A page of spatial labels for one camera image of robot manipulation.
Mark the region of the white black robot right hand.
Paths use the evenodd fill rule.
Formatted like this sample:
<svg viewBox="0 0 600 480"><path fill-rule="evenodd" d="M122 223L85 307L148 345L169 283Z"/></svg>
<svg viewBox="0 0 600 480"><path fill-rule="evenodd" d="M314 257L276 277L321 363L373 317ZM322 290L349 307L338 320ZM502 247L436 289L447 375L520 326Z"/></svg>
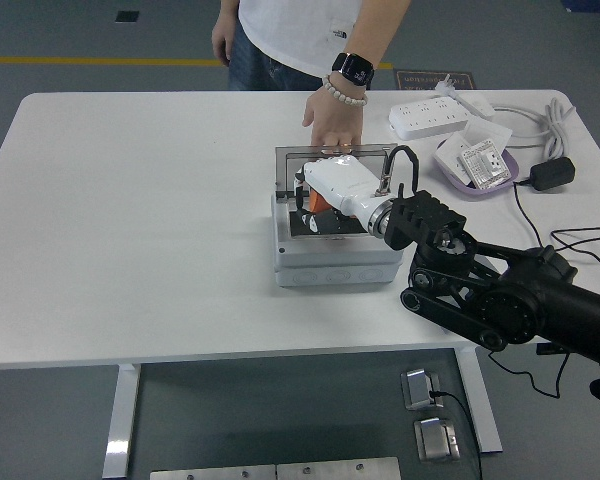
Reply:
<svg viewBox="0 0 600 480"><path fill-rule="evenodd" d="M377 193L379 179L352 155L307 162L296 172L296 214L314 234L347 231L352 219L381 238L390 196Z"/></svg>

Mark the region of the person's left hand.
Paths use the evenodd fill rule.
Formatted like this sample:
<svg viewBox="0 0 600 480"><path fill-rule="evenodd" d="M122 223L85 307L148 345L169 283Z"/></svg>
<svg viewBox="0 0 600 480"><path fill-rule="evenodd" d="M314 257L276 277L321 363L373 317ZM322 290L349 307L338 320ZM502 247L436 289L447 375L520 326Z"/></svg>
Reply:
<svg viewBox="0 0 600 480"><path fill-rule="evenodd" d="M363 108L347 105L320 87L306 101L302 125L311 128L311 146L359 145L363 130Z"/></svg>

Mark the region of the person's right hand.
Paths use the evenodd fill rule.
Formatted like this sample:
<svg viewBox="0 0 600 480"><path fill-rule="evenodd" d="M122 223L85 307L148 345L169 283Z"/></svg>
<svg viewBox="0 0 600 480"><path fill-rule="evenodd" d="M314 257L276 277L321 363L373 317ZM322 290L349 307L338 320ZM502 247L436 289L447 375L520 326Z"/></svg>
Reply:
<svg viewBox="0 0 600 480"><path fill-rule="evenodd" d="M228 67L231 61L235 28L235 15L221 12L212 30L211 42L214 56L225 67Z"/></svg>

